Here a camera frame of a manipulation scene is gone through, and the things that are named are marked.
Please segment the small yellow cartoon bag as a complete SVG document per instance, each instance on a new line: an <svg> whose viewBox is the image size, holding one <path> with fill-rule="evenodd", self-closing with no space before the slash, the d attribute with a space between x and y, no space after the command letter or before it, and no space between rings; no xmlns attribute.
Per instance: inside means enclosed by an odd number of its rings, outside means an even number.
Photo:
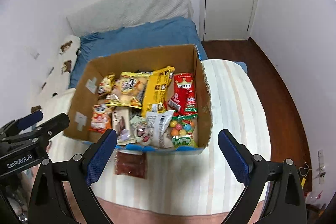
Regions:
<svg viewBox="0 0 336 224"><path fill-rule="evenodd" d="M112 88L114 85L114 78L115 78L115 74L111 73L102 79L102 81L100 82L98 86L98 90L97 90L97 93L100 97L107 95L112 91Z"/></svg>

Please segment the pale green snack bag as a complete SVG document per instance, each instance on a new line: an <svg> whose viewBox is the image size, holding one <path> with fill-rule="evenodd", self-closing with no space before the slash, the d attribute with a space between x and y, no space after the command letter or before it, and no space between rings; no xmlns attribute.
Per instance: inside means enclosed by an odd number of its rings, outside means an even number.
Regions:
<svg viewBox="0 0 336 224"><path fill-rule="evenodd" d="M150 131L147 126L147 121L145 118L142 118L140 116L133 116L130 120L130 126L132 133L134 135L135 141L142 145L147 146L150 145Z"/></svg>

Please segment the yellow biscuit snack bag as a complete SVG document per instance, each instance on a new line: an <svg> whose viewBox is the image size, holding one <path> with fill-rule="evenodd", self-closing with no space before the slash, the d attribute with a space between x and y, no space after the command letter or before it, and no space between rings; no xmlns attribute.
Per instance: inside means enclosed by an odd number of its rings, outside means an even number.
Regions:
<svg viewBox="0 0 336 224"><path fill-rule="evenodd" d="M122 72L120 78L114 83L113 89L110 93L117 94L119 101L110 101L105 104L108 107L132 107L141 109L142 104L138 102L135 95L136 83L138 82L135 75L136 72Z"/></svg>

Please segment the white printed snack bag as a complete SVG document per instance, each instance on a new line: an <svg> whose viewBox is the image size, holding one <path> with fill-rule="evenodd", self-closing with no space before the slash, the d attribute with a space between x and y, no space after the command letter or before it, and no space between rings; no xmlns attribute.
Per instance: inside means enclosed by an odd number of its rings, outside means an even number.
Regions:
<svg viewBox="0 0 336 224"><path fill-rule="evenodd" d="M146 113L147 127L150 133L150 145L160 149L172 148L173 142L167 133L174 110L168 110L164 113Z"/></svg>

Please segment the green candy ball bag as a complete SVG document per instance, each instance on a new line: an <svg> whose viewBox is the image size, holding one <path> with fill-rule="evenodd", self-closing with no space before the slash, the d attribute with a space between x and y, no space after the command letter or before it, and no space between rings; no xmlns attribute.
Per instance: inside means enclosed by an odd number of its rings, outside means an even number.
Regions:
<svg viewBox="0 0 336 224"><path fill-rule="evenodd" d="M198 148L198 114L173 116L169 133L175 148Z"/></svg>

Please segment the red crown snack packet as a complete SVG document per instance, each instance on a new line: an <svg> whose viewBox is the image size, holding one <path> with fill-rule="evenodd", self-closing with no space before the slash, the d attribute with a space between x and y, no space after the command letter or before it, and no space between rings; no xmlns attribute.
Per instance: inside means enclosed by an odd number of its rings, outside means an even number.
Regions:
<svg viewBox="0 0 336 224"><path fill-rule="evenodd" d="M197 114L197 99L194 75L192 73L177 73L173 77L174 94L167 101L167 105L178 115Z"/></svg>

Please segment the white bear print pillow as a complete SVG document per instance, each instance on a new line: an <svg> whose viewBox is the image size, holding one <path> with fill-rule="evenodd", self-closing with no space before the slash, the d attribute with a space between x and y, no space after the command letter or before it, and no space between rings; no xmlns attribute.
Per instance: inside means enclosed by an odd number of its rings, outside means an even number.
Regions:
<svg viewBox="0 0 336 224"><path fill-rule="evenodd" d="M42 110L56 95L62 94L70 85L70 76L80 53L80 38L68 35L61 46L41 91L34 100L31 112Z"/></svg>

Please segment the orange cartoon snack bag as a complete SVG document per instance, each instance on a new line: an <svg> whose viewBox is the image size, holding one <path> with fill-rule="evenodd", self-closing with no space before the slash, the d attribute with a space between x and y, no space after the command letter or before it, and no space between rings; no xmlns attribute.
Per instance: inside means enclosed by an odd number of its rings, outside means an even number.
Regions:
<svg viewBox="0 0 336 224"><path fill-rule="evenodd" d="M107 129L112 129L111 113L106 104L94 105L89 131L103 134Z"/></svg>

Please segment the orange panda snack bag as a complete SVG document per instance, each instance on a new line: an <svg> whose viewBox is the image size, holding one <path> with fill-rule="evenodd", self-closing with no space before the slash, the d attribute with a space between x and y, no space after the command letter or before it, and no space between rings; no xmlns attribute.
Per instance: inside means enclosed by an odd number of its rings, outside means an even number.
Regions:
<svg viewBox="0 0 336 224"><path fill-rule="evenodd" d="M105 97L105 101L106 102L110 102L110 101L119 101L119 97L117 94L114 93L110 93Z"/></svg>

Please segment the white chocolate wafer packet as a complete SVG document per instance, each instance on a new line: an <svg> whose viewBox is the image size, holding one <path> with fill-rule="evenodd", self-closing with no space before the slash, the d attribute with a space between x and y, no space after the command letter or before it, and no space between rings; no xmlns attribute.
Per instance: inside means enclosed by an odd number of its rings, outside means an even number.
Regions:
<svg viewBox="0 0 336 224"><path fill-rule="evenodd" d="M112 111L112 129L117 134L117 144L135 143L135 137L130 127L130 108L116 107Z"/></svg>

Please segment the dark red jerky packet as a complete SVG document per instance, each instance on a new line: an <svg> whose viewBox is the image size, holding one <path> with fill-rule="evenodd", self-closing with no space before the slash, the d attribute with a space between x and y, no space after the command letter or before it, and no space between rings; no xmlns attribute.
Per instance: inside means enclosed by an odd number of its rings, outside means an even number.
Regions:
<svg viewBox="0 0 336 224"><path fill-rule="evenodd" d="M146 154L117 151L114 157L114 174L146 179Z"/></svg>

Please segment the large yellow snack packet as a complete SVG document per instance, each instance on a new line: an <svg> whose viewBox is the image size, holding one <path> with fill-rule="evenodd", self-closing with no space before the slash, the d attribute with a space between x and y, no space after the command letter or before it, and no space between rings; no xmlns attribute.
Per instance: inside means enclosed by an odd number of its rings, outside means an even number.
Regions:
<svg viewBox="0 0 336 224"><path fill-rule="evenodd" d="M141 116L143 118L146 117L147 112L161 114L166 111L165 96L174 71L175 67L168 66L153 71L150 75L142 101Z"/></svg>

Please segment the open cardboard box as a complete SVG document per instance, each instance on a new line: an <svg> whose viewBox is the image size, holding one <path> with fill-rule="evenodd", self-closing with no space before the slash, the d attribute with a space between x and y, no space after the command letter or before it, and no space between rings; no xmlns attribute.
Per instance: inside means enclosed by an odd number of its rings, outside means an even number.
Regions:
<svg viewBox="0 0 336 224"><path fill-rule="evenodd" d="M92 107L98 100L98 83L108 73L114 73L119 76L122 72L151 72L168 65L175 67L177 73L190 72L194 75L198 108L198 146L196 148L182 146L161 149L152 146L143 147L139 144L128 144L119 145L117 149L154 153L202 153L211 139L213 126L211 96L205 75L205 67L199 58L197 47L192 44L144 48L91 60L86 65L84 73L76 86L68 112L70 124L64 130L64 135L90 143L96 143L100 139L101 134L91 133L89 128L93 112Z"/></svg>

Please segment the blue bed sheet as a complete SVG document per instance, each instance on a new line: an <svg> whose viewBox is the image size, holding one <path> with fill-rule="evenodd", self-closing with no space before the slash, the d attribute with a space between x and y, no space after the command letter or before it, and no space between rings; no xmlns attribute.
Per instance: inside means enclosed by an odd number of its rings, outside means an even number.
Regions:
<svg viewBox="0 0 336 224"><path fill-rule="evenodd" d="M135 27L121 27L117 30L94 32L80 37L79 54L70 76L70 88L75 88L89 61L115 53L158 46L194 44L199 58L208 56L197 34L195 23L181 16L147 22Z"/></svg>

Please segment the grey padded headboard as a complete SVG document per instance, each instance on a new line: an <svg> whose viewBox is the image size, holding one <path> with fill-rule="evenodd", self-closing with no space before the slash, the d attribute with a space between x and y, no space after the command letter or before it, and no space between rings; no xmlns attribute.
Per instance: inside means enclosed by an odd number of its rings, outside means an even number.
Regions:
<svg viewBox="0 0 336 224"><path fill-rule="evenodd" d="M76 36L175 17L192 18L191 0L98 0L67 15Z"/></svg>

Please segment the wall socket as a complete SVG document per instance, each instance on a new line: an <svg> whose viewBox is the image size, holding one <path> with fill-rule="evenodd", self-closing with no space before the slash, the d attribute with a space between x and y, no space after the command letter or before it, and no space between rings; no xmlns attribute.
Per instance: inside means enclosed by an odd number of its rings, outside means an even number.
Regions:
<svg viewBox="0 0 336 224"><path fill-rule="evenodd" d="M324 152L322 149L318 150L318 168L315 170L313 180L318 179L320 185L325 183L326 165L324 162Z"/></svg>

